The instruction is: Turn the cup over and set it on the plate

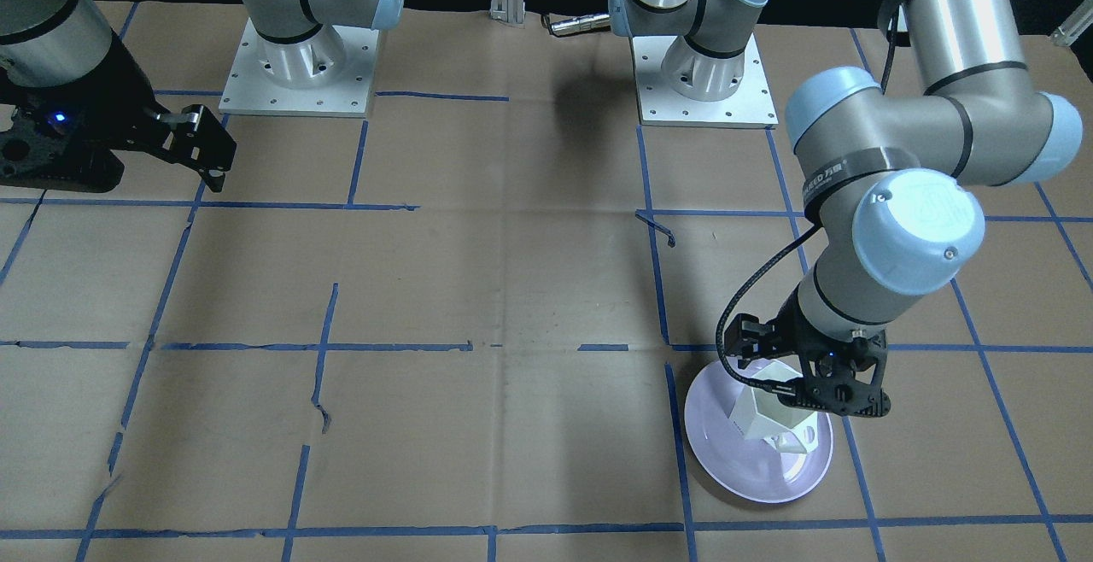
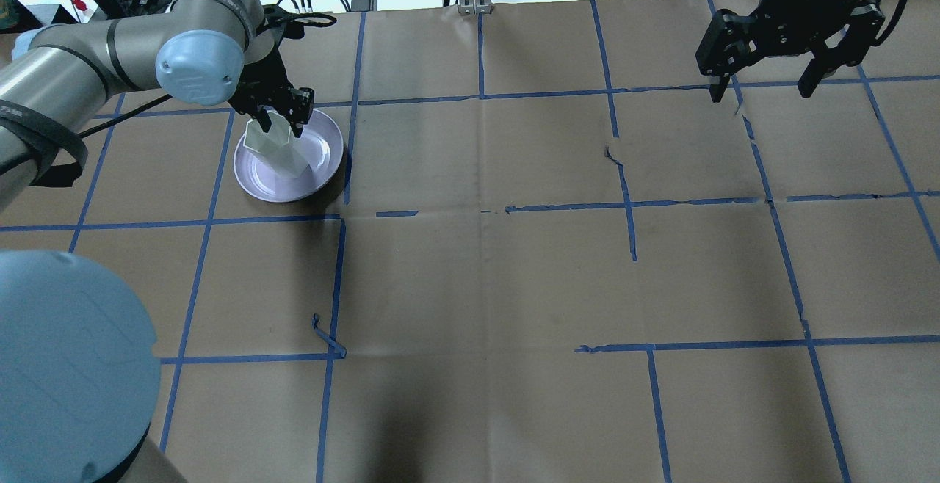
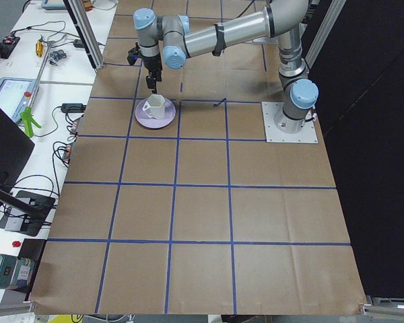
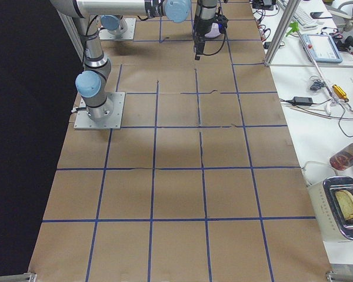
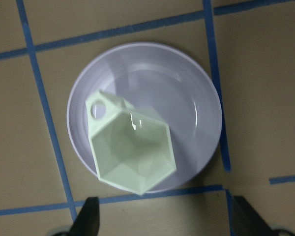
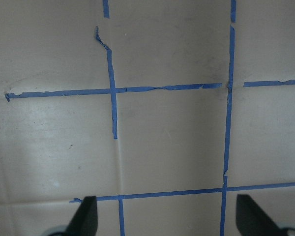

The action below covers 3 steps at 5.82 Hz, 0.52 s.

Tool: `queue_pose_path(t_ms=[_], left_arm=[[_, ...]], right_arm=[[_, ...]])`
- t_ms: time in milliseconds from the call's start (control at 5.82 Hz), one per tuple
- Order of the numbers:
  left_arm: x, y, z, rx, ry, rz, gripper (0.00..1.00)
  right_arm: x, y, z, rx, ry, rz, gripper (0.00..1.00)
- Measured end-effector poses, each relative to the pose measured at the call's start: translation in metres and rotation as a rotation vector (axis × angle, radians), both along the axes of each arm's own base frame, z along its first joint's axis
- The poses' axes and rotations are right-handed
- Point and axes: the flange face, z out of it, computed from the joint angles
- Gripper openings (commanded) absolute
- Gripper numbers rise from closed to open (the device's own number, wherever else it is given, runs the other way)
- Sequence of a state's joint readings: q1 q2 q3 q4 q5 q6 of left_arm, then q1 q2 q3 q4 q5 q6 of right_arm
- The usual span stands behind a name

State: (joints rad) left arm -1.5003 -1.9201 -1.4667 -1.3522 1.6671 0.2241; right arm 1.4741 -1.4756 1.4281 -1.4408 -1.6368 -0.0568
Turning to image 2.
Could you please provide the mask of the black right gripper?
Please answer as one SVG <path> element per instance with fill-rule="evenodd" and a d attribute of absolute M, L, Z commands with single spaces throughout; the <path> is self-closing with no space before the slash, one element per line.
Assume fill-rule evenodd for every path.
<path fill-rule="evenodd" d="M 837 68 L 857 66 L 875 47 L 886 15 L 873 0 L 833 10 L 801 10 L 794 2 L 756 8 L 749 15 L 718 9 L 695 51 L 702 75 L 709 77 L 709 98 L 720 103 L 731 75 L 761 59 L 811 54 L 797 81 L 802 98 L 810 98 Z"/>

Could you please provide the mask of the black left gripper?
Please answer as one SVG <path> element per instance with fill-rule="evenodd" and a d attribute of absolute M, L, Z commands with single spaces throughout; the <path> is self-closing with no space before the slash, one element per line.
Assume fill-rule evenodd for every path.
<path fill-rule="evenodd" d="M 288 120 L 293 136 L 299 139 L 314 111 L 314 91 L 294 87 L 280 51 L 273 49 L 265 58 L 242 69 L 229 105 L 238 114 L 254 118 L 262 133 L 271 131 L 272 113 L 278 112 Z"/>

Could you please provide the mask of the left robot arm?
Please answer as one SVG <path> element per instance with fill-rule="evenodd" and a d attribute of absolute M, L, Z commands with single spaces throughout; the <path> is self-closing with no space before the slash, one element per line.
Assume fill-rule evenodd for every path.
<path fill-rule="evenodd" d="M 161 89 L 228 103 L 299 134 L 314 92 L 294 86 L 259 0 L 172 0 L 167 12 L 21 34 L 2 69 L 2 205 L 28 186 L 71 186 L 84 131 L 116 95 Z M 147 309 L 120 276 L 77 253 L 2 252 L 4 482 L 118 482 L 151 449 L 161 363 Z"/>

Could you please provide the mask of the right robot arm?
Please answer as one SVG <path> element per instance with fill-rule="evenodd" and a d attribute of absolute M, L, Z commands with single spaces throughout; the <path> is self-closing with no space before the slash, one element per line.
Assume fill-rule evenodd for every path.
<path fill-rule="evenodd" d="M 882 0 L 759 0 L 748 15 L 718 9 L 695 59 L 709 79 L 709 98 L 722 101 L 731 78 L 761 59 L 811 54 L 797 88 L 804 98 L 842 66 L 857 66 L 889 38 L 906 8 L 884 17 Z"/>

